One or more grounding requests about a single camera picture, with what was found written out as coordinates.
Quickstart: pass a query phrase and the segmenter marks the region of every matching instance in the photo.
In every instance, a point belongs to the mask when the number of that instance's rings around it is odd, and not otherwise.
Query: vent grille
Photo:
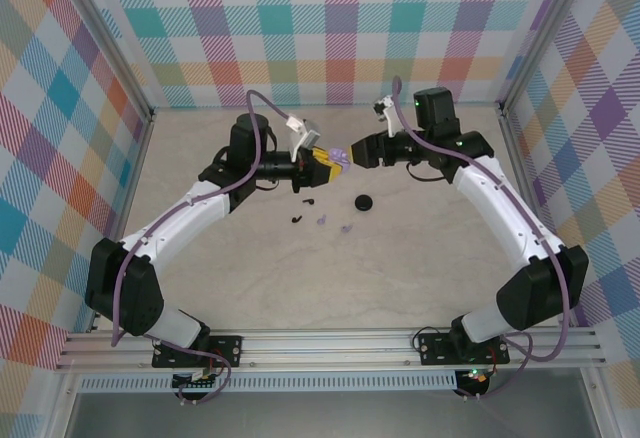
[[[236,373],[225,390],[228,392],[284,391],[411,391],[452,390],[456,388],[454,371],[406,372],[324,372],[324,373]],[[189,385],[203,392],[209,386]],[[156,393],[176,391],[171,375],[164,373],[135,375],[85,375],[80,393]]]

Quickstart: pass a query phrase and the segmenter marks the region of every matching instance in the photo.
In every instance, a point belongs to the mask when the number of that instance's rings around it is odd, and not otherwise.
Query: plaid backdrop
[[[513,111],[546,224],[591,258],[578,315],[640,436],[640,0],[576,0]]]
[[[502,86],[500,87],[500,92],[498,93],[497,101],[503,101],[505,98],[505,95],[509,91],[509,88],[511,88],[513,79],[515,78],[516,74],[520,70],[520,66],[522,65],[522,60],[524,60],[524,58],[529,53],[529,50],[531,49],[531,45],[533,44],[533,40],[538,34],[538,31],[540,30],[540,26],[542,25],[542,23],[544,23],[544,20],[547,18],[547,15],[549,14],[549,7],[551,6],[551,3],[553,3],[553,0],[542,1],[542,4],[540,5],[538,12],[536,13],[536,17],[531,22],[531,25],[529,26],[529,30],[527,31],[525,39],[522,41],[522,44],[518,49],[518,54],[516,55],[515,59],[511,63],[511,67],[509,68],[509,73],[507,73],[507,77],[504,80],[504,83],[502,83]]]
[[[444,85],[494,101],[543,0],[95,0],[150,100],[243,105],[371,103]],[[528,22],[523,16],[533,7]]]
[[[0,0],[0,436],[33,436],[143,122],[70,0]]]

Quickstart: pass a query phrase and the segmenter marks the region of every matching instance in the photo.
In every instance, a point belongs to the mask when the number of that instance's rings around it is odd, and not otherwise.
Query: small purple piece
[[[331,148],[329,150],[329,160],[341,165],[343,173],[346,173],[347,171],[349,171],[349,166],[351,166],[351,162],[349,161],[349,155],[343,149]]]

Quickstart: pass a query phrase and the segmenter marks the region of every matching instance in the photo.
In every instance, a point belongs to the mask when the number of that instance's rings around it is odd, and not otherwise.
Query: black round object
[[[369,211],[373,206],[373,200],[369,195],[360,195],[356,198],[356,208],[360,211]]]

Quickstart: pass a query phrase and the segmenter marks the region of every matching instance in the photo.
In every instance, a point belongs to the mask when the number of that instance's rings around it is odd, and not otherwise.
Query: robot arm
[[[252,179],[230,193],[201,199],[237,182],[251,168],[256,152],[255,135],[249,115],[241,115],[231,128],[229,146],[218,153],[211,165],[198,175],[198,181],[169,210],[183,203],[188,206],[183,205],[164,220],[149,238],[144,238],[145,232],[160,217],[119,243],[104,238],[95,245],[85,294],[89,307],[113,320],[118,271],[129,251],[142,240],[122,281],[120,327],[134,336],[150,335],[182,348],[207,351],[209,328],[164,302],[158,276],[205,228],[228,216],[246,200],[257,189],[257,180],[289,180],[297,193],[302,187],[328,183],[341,171],[339,164],[328,159],[327,152],[314,147],[320,134],[313,123],[289,117],[291,149],[266,151],[267,136],[272,135],[272,131],[265,117],[256,115],[256,118],[262,152]]]
[[[400,131],[400,123],[391,97],[374,104],[378,116],[387,120],[387,132],[370,135],[351,147],[355,164],[365,168],[393,166],[400,161],[418,164],[427,161],[444,178],[473,203],[498,239],[511,265],[513,277],[486,307],[458,317],[452,322],[451,342],[461,359],[474,350],[486,348],[491,340],[504,333],[525,330],[562,312],[558,277],[549,255],[531,231],[531,226],[501,188],[516,196],[524,213],[535,223],[541,235],[555,252],[569,290],[570,307],[577,305],[588,258],[579,246],[567,248],[549,231],[524,203],[506,179],[493,149],[478,132],[461,133],[455,117],[451,93],[434,88],[414,94],[414,105],[420,130],[415,133],[440,148],[462,153],[483,165],[500,178],[496,185],[479,168],[466,161],[436,153],[415,143]]]

